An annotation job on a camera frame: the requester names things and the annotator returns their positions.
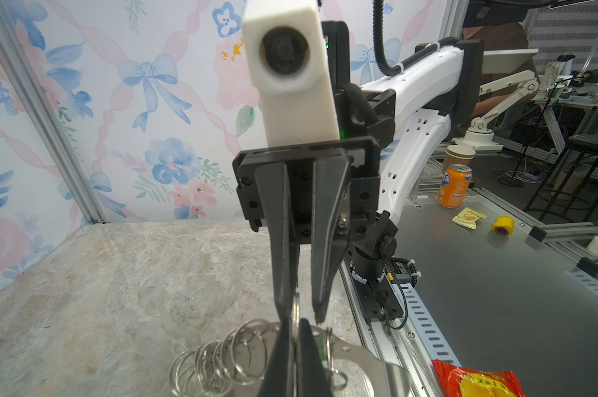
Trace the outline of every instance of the marble surface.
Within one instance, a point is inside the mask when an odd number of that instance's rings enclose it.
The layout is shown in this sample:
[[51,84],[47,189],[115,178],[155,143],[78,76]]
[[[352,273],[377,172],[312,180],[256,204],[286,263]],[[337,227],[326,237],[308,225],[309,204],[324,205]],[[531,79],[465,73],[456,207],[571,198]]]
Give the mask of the marble surface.
[[[277,320],[269,245],[235,218],[84,227],[0,295],[0,397],[170,395],[178,353]],[[359,344],[339,276],[325,326]]]

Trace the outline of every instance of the fanta can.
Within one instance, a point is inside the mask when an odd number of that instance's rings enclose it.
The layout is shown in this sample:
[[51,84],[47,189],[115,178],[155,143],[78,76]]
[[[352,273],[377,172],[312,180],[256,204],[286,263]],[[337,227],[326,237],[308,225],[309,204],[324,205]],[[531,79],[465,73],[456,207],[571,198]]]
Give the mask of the fanta can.
[[447,208],[459,208],[467,195],[472,177],[471,168],[462,164],[449,165],[438,192],[438,204]]

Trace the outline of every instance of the floral wallpaper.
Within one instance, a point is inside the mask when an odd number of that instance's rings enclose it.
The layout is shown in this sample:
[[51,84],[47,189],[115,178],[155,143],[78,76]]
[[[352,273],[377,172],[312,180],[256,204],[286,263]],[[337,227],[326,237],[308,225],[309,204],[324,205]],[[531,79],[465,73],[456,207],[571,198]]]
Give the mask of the floral wallpaper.
[[[29,9],[25,24],[41,10]],[[24,110],[0,65],[0,293],[85,222]]]
[[[19,44],[112,222],[241,217],[231,163],[265,146],[246,0],[4,0]],[[446,0],[387,0],[394,63],[438,39]],[[351,32],[352,81],[381,76],[371,1],[324,0]],[[0,107],[22,111],[0,87]]]

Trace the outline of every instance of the monitor arm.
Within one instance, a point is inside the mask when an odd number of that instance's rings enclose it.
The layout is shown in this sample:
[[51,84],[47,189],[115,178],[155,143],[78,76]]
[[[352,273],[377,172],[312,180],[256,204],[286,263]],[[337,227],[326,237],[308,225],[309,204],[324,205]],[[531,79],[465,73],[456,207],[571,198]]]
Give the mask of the monitor arm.
[[526,95],[537,91],[538,82],[532,70],[523,70],[480,86],[480,95],[484,95],[516,84],[517,89],[515,92],[489,110],[485,115],[475,117],[471,120],[471,125],[467,129],[464,138],[455,138],[455,143],[470,147],[475,151],[501,151],[502,145],[493,142],[493,130],[488,128],[488,124]]

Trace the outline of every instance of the black bracket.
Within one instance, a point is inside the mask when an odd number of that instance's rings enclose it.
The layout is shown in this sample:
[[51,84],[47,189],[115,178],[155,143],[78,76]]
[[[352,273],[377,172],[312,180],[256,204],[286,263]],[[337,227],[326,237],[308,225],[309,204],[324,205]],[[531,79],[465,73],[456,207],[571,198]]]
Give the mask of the black bracket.
[[312,244],[312,306],[325,320],[336,269],[349,241],[374,223],[380,148],[372,137],[240,152],[237,196],[251,228],[271,237],[275,304],[287,319],[296,289],[299,244]]
[[[351,244],[344,259],[346,271],[350,272],[352,285],[359,297],[363,318],[369,322],[402,318],[403,308],[387,279],[384,261],[366,258],[366,255]],[[357,270],[361,272],[361,268],[368,271],[365,274],[367,279],[357,273]]]
[[371,125],[360,122],[354,117],[346,92],[343,89],[335,91],[336,118],[341,138],[374,137],[382,150],[394,141],[396,91],[389,89],[383,92],[363,91],[363,93],[378,115],[378,122]]

